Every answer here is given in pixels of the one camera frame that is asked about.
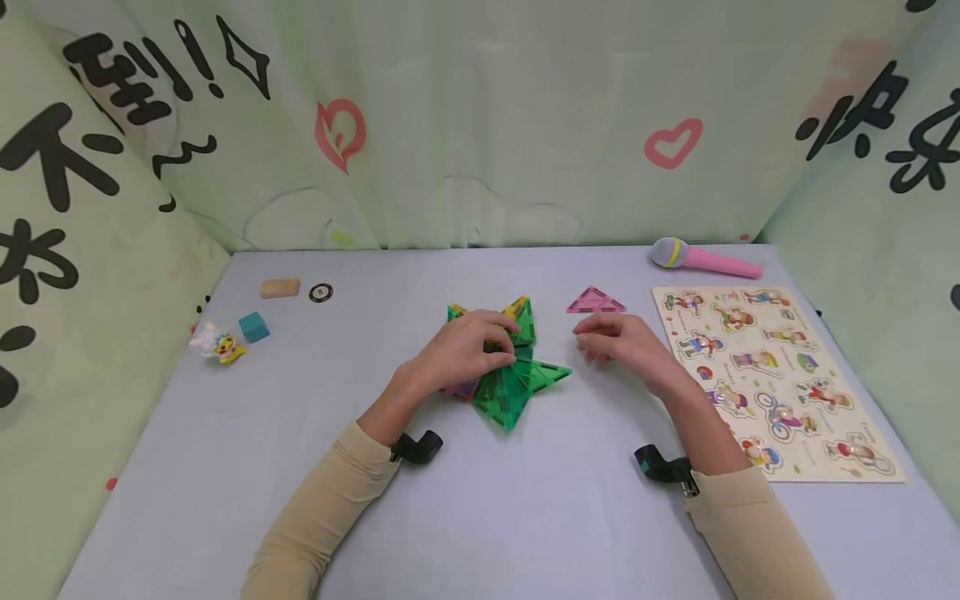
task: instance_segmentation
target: pink toy microphone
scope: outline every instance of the pink toy microphone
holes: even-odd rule
[[[756,279],[763,275],[763,266],[752,262],[714,254],[687,244],[676,237],[662,237],[650,249],[650,260],[667,269],[691,267]]]

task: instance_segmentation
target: red heart outline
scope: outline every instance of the red heart outline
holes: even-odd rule
[[[333,127],[333,118],[340,112],[346,112],[353,117],[354,125],[353,138],[347,146],[344,147],[343,151],[337,150],[337,148],[330,144],[330,140],[326,137],[326,133]],[[352,100],[337,98],[326,107],[318,102],[317,124],[314,127],[314,135],[317,138],[317,146],[320,148],[320,151],[324,153],[327,160],[332,162],[333,166],[349,175],[347,171],[347,160],[363,149],[364,142],[367,141],[367,122],[363,118],[363,113],[360,112],[360,107],[356,106]],[[337,134],[337,146],[340,146],[340,142],[342,141],[343,135]]]
[[[690,137],[674,156],[666,156],[657,150],[657,142],[672,144],[680,139],[680,136],[686,132],[690,132]],[[696,117],[690,117],[689,119],[683,120],[680,125],[672,130],[658,130],[653,132],[650,137],[647,138],[646,143],[643,144],[643,154],[647,157],[647,160],[658,167],[672,171],[683,164],[687,155],[693,151],[697,142],[700,141],[700,136],[703,132],[704,122]]]

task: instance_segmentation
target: teal cube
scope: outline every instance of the teal cube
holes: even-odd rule
[[[247,341],[251,344],[259,342],[270,335],[270,329],[268,329],[267,324],[263,322],[263,317],[260,316],[260,313],[251,313],[241,319],[240,330],[243,331],[243,336],[247,338]]]

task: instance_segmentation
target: beige sleeve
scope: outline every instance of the beige sleeve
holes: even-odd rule
[[[739,600],[832,600],[820,567],[758,468],[693,478],[686,501]]]
[[[356,422],[340,434],[280,511],[247,571],[243,600],[307,600],[333,551],[399,462]]]

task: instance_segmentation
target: left hand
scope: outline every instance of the left hand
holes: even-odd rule
[[[470,311],[441,327],[408,367],[426,394],[476,379],[516,361],[508,330],[516,333],[520,327],[507,315]],[[485,342],[497,344],[500,351],[484,352]]]

